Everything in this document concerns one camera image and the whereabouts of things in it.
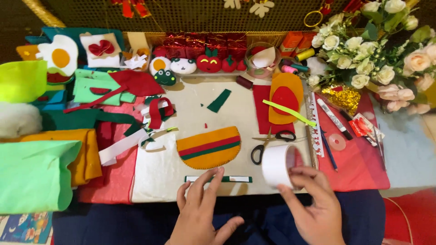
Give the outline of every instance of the pencil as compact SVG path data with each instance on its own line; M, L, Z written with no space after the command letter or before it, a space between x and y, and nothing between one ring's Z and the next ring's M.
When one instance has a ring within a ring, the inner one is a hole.
M330 157L331 164L333 165L334 170L337 172L336 162L334 161L333 154L331 153L330 147L327 144L327 139L324 135L324 131L320 126L321 131L321 139L323 140L324 148L327 150L328 156Z

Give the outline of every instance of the red package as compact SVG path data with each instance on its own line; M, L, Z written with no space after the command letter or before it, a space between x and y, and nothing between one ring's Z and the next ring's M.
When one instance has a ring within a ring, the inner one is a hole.
M185 38L186 58L196 60L200 55L205 53L206 34L191 32L186 33Z
M180 32L178 34L174 32L167 32L167 38L163 41L163 45L167 50L168 59L186 58L186 38L184 32Z
M217 57L220 60L227 58L227 35L220 33L208 33L207 47L214 51L218 49Z
M247 35L245 33L228 33L227 52L231 54L236 61L243 60L247 52Z

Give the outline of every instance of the black scissor handle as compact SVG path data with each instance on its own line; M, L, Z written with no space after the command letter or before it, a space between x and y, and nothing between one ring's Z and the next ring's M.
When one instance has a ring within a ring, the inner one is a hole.
M291 137L283 137L282 136L283 133L288 133L291 135ZM290 142L290 141L295 141L297 139L297 137L295 136L295 134L293 132L291 132L289 130L283 130L283 131L276 133L276 139Z
M256 151L258 151L258 150L260 150L260 154L259 154L259 162L256 162L255 160L254 160L254 157L253 157L253 155L254 155L254 153L256 152ZM256 164L256 165L260 165L261 163L262 163L262 155L263 155L263 151L265 150L265 146L264 145L258 145L258 146L256 146L256 147L254 147L254 149L251 151L251 161L254 163L254 164Z

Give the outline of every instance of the red felt bow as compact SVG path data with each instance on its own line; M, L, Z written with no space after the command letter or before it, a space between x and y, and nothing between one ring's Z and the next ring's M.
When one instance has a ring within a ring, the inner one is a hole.
M111 54L115 51L114 46L108 40L100 40L100 45L91 44L88 49L95 56L102 56L104 53Z

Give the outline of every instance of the blue jeans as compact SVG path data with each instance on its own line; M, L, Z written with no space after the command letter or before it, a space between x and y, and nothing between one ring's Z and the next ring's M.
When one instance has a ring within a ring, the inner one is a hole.
M311 196L297 195L304 205ZM348 245L380 245L385 232L385 205L377 190L337 192L342 235ZM154 245L171 236L179 210L176 203L135 205L77 204L53 214L55 245ZM218 197L213 226L218 229L240 215L245 224L226 244L306 245L280 195Z

